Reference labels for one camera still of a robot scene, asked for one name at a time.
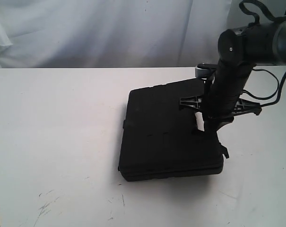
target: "black carrying case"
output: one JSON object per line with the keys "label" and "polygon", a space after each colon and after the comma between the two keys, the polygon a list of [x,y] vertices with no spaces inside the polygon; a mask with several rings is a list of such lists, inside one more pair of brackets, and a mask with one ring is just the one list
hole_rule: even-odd
{"label": "black carrying case", "polygon": [[189,79],[130,92],[118,168],[127,181],[222,171],[228,153],[217,133],[199,131],[195,113],[179,110],[180,97],[203,91],[203,81]]}

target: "white fabric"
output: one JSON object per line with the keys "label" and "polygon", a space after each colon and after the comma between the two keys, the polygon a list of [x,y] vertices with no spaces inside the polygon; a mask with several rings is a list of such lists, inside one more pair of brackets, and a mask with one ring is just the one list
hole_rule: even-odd
{"label": "white fabric", "polygon": [[231,2],[0,0],[0,67],[215,63]]}

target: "white table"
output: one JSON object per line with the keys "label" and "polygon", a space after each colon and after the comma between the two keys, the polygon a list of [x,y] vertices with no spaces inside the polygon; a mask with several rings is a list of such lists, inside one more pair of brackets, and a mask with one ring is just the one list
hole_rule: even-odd
{"label": "white table", "polygon": [[[278,105],[218,132],[230,154],[221,174],[129,183],[117,171],[129,91],[192,77],[0,70],[0,227],[286,226],[286,85]],[[269,95],[275,83],[253,73],[246,88]]]}

